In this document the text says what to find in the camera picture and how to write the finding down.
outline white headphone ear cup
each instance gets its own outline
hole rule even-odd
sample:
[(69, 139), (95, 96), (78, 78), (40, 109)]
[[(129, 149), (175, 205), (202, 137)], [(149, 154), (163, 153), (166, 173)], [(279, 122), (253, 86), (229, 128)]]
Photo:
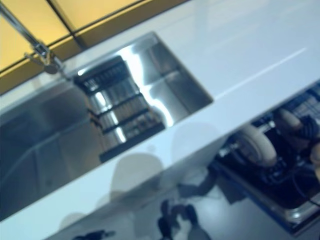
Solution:
[(293, 132), (301, 129), (303, 124), (300, 119), (290, 111), (280, 108), (275, 112), (273, 121), (281, 135), (296, 151), (300, 152), (308, 147), (308, 140), (292, 135)]
[(252, 163), (272, 167), (277, 163), (277, 153), (267, 136), (249, 124), (235, 134), (240, 152)]
[(283, 108), (280, 108), (274, 114), (274, 123), (280, 131), (286, 132), (293, 132), (302, 127), (300, 119)]

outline blurry object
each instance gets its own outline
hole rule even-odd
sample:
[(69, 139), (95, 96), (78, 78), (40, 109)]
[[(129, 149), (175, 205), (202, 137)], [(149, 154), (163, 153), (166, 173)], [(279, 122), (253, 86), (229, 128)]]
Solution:
[(253, 125), (243, 127), (234, 135), (239, 151), (253, 164), (272, 167), (277, 163), (277, 153), (270, 140)]
[[(317, 83), (255, 120), (254, 127), (232, 135), (215, 162), (236, 187), (295, 235), (320, 218), (319, 100)], [(276, 153), (274, 165), (259, 164), (267, 156), (261, 151), (264, 144), (256, 140), (260, 134), (273, 146), (268, 154)]]

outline white surface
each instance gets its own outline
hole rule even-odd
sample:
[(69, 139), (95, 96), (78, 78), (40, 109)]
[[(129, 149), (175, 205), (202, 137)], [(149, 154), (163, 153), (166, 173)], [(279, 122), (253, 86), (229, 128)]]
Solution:
[[(101, 199), (108, 202), (124, 156), (147, 153), (167, 169), (314, 83), (320, 78), (319, 22), (318, 0), (191, 0), (68, 60), (71, 71), (155, 31), (215, 102), (2, 221), (1, 239), (51, 236), (68, 215), (85, 216)], [(31, 83), (2, 96), (1, 106), (30, 93)]]
[[(188, 184), (199, 186), (197, 182), (201, 183), (203, 180), (204, 173), (196, 173), (189, 178)], [(195, 195), (192, 191), (193, 189), (189, 191), (189, 195)], [(131, 222), (123, 220), (130, 219), (129, 216), (118, 218), (118, 222), (116, 222), (114, 219), (117, 215), (114, 214), (106, 217), (105, 221), (101, 221), (96, 229), (108, 226), (108, 230), (112, 229), (121, 234), (126, 228), (125, 232), (130, 233), (129, 238), (116, 235), (111, 238), (112, 240), (140, 240), (142, 236), (159, 240), (161, 234), (157, 227), (157, 221), (162, 216), (160, 206), (165, 200), (170, 200), (175, 205), (192, 204), (196, 209), (201, 227), (212, 240), (319, 240), (320, 221), (298, 237), (293, 237), (252, 200), (242, 198), (242, 194), (233, 185), (230, 185), (225, 179), (219, 178), (217, 184), (204, 197), (194, 196), (187, 200), (179, 199), (178, 189), (175, 187), (159, 195), (155, 200), (127, 213), (132, 216)], [(183, 220), (180, 215), (178, 215), (177, 221), (180, 230), (177, 232), (178, 229), (173, 227), (174, 240), (187, 240), (191, 228), (190, 222)]]

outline dish rack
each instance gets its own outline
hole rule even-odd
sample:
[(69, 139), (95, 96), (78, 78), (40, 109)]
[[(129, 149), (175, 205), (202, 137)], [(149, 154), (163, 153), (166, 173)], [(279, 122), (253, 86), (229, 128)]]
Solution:
[(90, 120), (99, 131), (106, 162), (165, 128), (135, 84), (121, 57), (77, 76)]

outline wire rack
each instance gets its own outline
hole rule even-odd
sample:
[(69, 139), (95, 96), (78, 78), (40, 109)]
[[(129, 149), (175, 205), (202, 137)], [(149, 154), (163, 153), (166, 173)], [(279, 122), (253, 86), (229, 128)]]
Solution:
[(310, 115), (320, 120), (320, 82), (287, 102), (283, 107), (298, 118)]

